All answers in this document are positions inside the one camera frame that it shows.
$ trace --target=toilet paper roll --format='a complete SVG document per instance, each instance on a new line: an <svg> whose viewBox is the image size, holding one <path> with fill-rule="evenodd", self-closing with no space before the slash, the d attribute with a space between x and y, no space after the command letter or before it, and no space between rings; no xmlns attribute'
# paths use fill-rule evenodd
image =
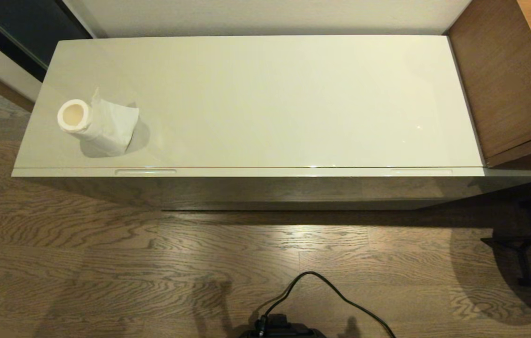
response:
<svg viewBox="0 0 531 338"><path fill-rule="evenodd" d="M107 102L97 89L91 106L79 99L64 103L57 112L57 123L64 132L107 156L119 156L125 154L130 144L138 116L138 108Z"/></svg>

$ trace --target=cabinet lid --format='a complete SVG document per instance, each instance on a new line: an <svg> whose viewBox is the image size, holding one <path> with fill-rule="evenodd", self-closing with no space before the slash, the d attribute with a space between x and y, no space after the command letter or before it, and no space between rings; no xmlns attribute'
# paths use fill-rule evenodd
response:
<svg viewBox="0 0 531 338"><path fill-rule="evenodd" d="M124 156L61 131L70 99L140 109ZM16 169L482 167L444 36L61 41Z"/></svg>

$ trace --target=wooden floor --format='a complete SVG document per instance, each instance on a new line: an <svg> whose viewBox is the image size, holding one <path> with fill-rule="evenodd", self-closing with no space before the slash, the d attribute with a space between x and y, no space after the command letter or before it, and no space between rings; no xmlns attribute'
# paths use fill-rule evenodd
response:
<svg viewBox="0 0 531 338"><path fill-rule="evenodd" d="M27 118L0 98L0 338L237 338L306 270L399 338L531 338L513 255L479 240L526 232L531 184L407 212L160 212L10 178ZM311 276L275 312L386 337Z"/></svg>

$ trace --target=black device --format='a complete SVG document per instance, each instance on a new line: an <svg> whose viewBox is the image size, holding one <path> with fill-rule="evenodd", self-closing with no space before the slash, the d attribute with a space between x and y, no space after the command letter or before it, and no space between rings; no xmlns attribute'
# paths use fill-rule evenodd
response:
<svg viewBox="0 0 531 338"><path fill-rule="evenodd" d="M322 332L309 329L303 324L289 323L287 316L278 314L270 315L262 337L275 338L326 338ZM255 330L245 332L240 338L260 338L259 321L255 322Z"/></svg>
<svg viewBox="0 0 531 338"><path fill-rule="evenodd" d="M255 329L244 332L243 334L241 334L240 338L326 338L324 334L322 334L322 332L318 331L317 329L309 329L308 327L306 327L306 325L299 323L289 323L285 315L270 315L270 312L274 310L274 308L278 304L287 299L288 295L293 290L295 284L297 284L297 282L301 278L303 278L303 276L306 275L314 275L317 278L321 279L324 283L330 286L330 288L332 288L332 290L334 290L334 292L339 295L339 297L343 301L369 314L373 319L380 323L380 325L382 325L384 329L386 329L388 335L391 336L391 338L396 338L393 331L390 329L387 323L385 323L385 321L380 319L372 312L366 310L362 306L359 306L345 298L345 296L343 296L342 293L338 291L338 289L334 285L332 285L331 282L328 281L328 279L326 279L321 274L313 271L307 271L297 276L288 286L287 291L284 293L283 297L276 301L272 306L270 306L270 308L263 314L263 316L261 316L259 320L255 322Z"/></svg>

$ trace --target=black cable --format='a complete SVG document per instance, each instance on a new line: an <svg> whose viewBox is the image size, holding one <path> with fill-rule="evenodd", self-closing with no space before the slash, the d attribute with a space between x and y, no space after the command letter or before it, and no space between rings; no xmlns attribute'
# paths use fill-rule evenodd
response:
<svg viewBox="0 0 531 338"><path fill-rule="evenodd" d="M295 286L295 284L297 284L297 282L303 278L305 275L314 275L316 276L317 278L321 279L324 283L326 283L328 286L330 286L330 288L332 290L334 290L334 292L336 292L337 295L339 295L339 297L357 307L358 309L362 310L363 312L365 313L368 313L370 315L370 317L372 317L373 319L376 319L376 321L378 323L380 323L380 325L382 325L384 327L384 329L386 329L386 331L388 332L388 335L391 336L392 338L396 338L396 336L394 335L393 333L393 330L390 329L389 325L387 323L385 323L385 321L383 321L382 319L380 319L377 315L373 314L372 312L369 312L368 310L366 310L366 308L363 308L362 306L359 306L357 304L355 304L354 302L348 300L347 298L345 298L345 296L342 295L342 293L340 291L338 291L338 289L332 285L332 283L330 281L328 281L328 279L326 279L324 276L322 276L321 274L317 273L317 272L314 272L314 271L307 271L307 272L304 272L302 274L300 274L299 276L297 276L292 282L291 284L288 286L288 289L287 289L287 293L284 295L284 297L282 297L281 299L279 299L278 301L276 301L274 304L272 304L272 306L270 306L270 308L268 308L268 310L264 313L262 317L262 319L265 321L267 320L267 317L268 315L270 314L270 312L272 312L272 310L274 310L274 308L280 304L281 302L283 302L284 300L287 299L288 295L291 293L291 291L293 290L293 287Z"/></svg>

